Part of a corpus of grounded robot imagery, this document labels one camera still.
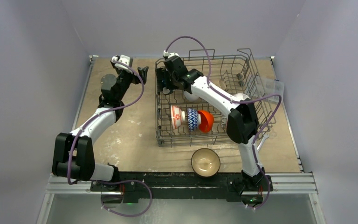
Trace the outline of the plain white bowl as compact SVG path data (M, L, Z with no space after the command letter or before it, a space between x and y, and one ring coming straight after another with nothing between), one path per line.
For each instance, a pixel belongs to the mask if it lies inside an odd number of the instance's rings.
M189 102L194 102L194 101L199 99L199 97L197 95L191 94L191 93L186 92L186 91L183 92L183 95L187 99L187 101L189 101Z

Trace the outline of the red white patterned bowl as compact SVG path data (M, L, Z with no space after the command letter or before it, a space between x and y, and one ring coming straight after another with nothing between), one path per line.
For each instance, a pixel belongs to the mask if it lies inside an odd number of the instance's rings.
M180 107L176 105L170 106L171 124L173 130L178 129L186 122L186 114Z

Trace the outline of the blue white zigzag bowl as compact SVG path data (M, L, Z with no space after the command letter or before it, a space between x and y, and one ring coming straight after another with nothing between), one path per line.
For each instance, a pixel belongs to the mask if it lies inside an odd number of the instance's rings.
M201 124L201 115L193 108L187 108L188 129L195 131Z

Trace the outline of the orange bowl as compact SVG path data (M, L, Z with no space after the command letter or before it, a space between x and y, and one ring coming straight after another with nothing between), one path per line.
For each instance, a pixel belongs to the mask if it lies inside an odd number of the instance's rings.
M214 116L210 112L204 111L204 110L199 110L199 111L197 111L197 113L200 115L200 118L201 118L201 122L199 124L199 129L203 133L210 132L213 128Z

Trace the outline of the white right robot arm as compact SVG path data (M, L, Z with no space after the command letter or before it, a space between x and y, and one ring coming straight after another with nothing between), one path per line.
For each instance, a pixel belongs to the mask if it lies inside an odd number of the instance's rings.
M158 90L181 90L201 98L227 118L226 133L238 145L242 161L243 184L249 190L260 186L263 175L256 141L262 128L255 109L255 100L240 99L222 90L197 69L188 69L181 57L166 56L162 67L155 69Z

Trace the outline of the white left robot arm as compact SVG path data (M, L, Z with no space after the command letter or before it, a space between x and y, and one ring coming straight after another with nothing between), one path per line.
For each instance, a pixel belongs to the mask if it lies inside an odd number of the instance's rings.
M120 186L118 168L111 164L96 163L93 144L123 114L122 99L131 84L144 85L147 66L138 68L138 74L116 69L117 75L106 74L101 78L101 95L95 113L80 127L70 133L60 133L55 139L52 173L77 181L102 181L109 191Z

